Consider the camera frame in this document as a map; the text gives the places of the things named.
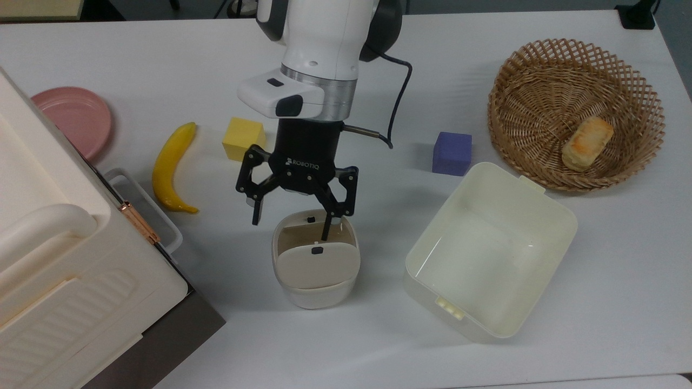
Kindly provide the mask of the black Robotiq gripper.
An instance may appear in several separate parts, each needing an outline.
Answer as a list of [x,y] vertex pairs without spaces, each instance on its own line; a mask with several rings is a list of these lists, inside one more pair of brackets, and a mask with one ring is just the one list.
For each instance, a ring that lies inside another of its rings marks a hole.
[[[321,241],[327,241],[333,222],[354,214],[358,168],[336,168],[334,159],[344,122],[319,122],[282,118],[278,121],[274,148],[274,169],[259,184],[252,181],[254,168],[268,163],[271,157],[257,144],[244,154],[236,190],[244,193],[253,208],[252,224],[260,223],[265,195],[277,187],[286,191],[314,195],[326,212]],[[339,202],[329,187],[337,179],[346,190]]]

